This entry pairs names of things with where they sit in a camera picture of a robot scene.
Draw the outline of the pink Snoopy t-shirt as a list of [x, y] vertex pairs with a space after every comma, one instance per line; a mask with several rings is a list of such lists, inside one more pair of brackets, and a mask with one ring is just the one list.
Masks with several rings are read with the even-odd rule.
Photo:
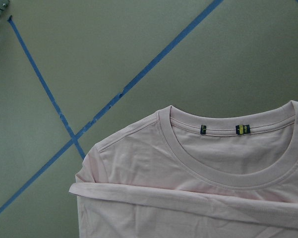
[[82, 238], [298, 238], [298, 102], [168, 106], [96, 143], [75, 179]]

